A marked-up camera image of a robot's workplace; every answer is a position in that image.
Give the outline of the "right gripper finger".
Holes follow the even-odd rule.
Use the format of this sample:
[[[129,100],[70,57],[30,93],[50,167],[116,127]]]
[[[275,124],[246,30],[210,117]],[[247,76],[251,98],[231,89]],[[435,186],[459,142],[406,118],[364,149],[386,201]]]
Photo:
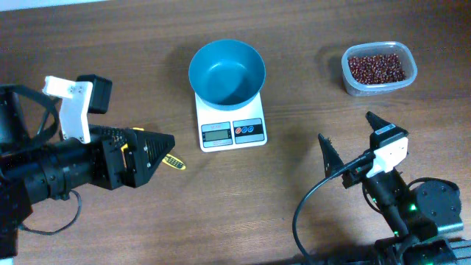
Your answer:
[[[390,122],[383,120],[381,117],[377,116],[371,111],[366,113],[366,119],[375,132],[383,132],[390,129]]]
[[[344,166],[344,163],[329,138],[324,137],[323,134],[320,133],[318,134],[318,140],[322,150],[325,176],[330,177],[338,172]]]

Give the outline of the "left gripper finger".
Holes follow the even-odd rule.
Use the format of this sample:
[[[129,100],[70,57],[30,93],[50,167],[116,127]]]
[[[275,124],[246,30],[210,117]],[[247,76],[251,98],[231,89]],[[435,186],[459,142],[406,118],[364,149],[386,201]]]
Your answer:
[[[138,188],[147,184],[157,170],[160,162],[149,162],[138,145],[137,136],[131,137],[127,142],[128,148],[124,150],[126,170],[124,184],[132,188]]]
[[[145,130],[134,130],[138,145],[149,162],[160,162],[175,146],[173,135]]]

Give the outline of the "yellow measuring scoop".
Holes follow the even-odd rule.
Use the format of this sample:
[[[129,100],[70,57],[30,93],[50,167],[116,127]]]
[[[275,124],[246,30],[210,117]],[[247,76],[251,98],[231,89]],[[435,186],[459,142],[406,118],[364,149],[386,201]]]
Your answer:
[[[138,131],[144,131],[145,129],[144,128],[140,128],[140,127],[133,127],[132,128],[133,130],[138,130]],[[123,146],[121,146],[121,152],[123,153],[123,158],[124,158],[124,150],[128,148],[128,144],[125,144]],[[174,169],[178,169],[178,170],[185,170],[186,169],[186,165],[177,157],[171,155],[171,154],[167,154],[165,156],[165,158],[162,160],[162,162]]]

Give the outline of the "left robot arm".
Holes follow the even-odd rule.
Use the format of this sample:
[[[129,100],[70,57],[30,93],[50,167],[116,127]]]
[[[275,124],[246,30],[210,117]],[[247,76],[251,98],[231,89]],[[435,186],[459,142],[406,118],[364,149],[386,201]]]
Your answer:
[[[86,74],[45,78],[42,91],[1,86],[1,262],[18,254],[18,233],[32,206],[67,200],[92,184],[107,190],[149,182],[175,146],[173,135],[90,125],[107,112],[112,81]]]

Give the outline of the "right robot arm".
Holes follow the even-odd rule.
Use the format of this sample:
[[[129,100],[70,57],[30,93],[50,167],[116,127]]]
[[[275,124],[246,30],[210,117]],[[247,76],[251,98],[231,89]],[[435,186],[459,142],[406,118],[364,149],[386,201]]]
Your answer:
[[[393,232],[371,247],[345,250],[324,264],[469,264],[470,241],[449,239],[463,230],[458,186],[435,177],[406,183],[396,169],[408,154],[408,131],[372,112],[369,148],[345,163],[329,139],[318,136],[325,176],[342,178],[345,188],[361,185]]]

